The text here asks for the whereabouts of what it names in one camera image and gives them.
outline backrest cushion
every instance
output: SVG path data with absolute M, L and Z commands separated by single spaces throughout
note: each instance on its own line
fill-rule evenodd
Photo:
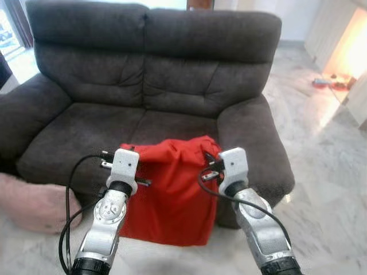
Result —
M 280 30 L 280 19 L 266 13 L 149 10 L 145 106 L 216 117 L 258 96 Z
M 40 71 L 74 101 L 141 106 L 146 10 L 115 3 L 29 1 Z

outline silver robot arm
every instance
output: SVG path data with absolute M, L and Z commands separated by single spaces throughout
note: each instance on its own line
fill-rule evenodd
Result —
M 135 181 L 139 154 L 118 149 L 107 179 L 108 190 L 94 208 L 94 220 L 75 257 L 72 275 L 107 275 L 114 262 L 119 231 L 126 214 L 126 202 L 138 189 Z
M 219 156 L 224 168 L 221 171 L 224 178 L 219 186 L 219 193 L 251 202 L 272 214 L 269 203 L 248 187 L 245 150 L 234 148 L 220 153 Z M 233 203 L 233 209 L 263 275 L 302 275 L 291 245 L 274 219 L 243 203 Z

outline seat cushion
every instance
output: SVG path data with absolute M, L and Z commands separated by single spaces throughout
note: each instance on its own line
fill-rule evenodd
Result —
M 165 139 L 189 140 L 208 135 L 218 142 L 217 120 L 206 117 L 147 111 L 130 143 L 157 144 Z
M 32 183 L 65 185 L 75 163 L 83 156 L 114 152 L 127 143 L 144 109 L 74 103 L 46 126 L 17 163 L 19 174 Z M 99 159 L 86 160 L 76 171 L 73 189 L 96 194 L 110 172 Z

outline sofa armrest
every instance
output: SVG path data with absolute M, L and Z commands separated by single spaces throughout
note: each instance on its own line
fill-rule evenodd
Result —
M 294 176 L 290 162 L 263 95 L 225 109 L 217 126 L 224 150 L 237 146 L 246 150 L 249 185 L 272 207 L 292 191 Z M 235 216 L 228 215 L 230 204 L 219 205 L 219 224 L 235 227 Z
M 43 74 L 0 97 L 0 171 L 13 163 L 33 138 L 71 104 L 70 97 Z

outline red object on floor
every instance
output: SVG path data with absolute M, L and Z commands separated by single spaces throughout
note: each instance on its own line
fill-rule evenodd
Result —
M 136 176 L 152 180 L 138 186 L 127 204 L 120 236 L 178 245 L 206 245 L 216 216 L 216 197 L 197 178 L 207 167 L 205 153 L 217 157 L 219 145 L 208 136 L 189 141 L 165 140 L 154 146 L 122 144 L 140 154 Z M 206 184 L 217 191 L 216 181 Z

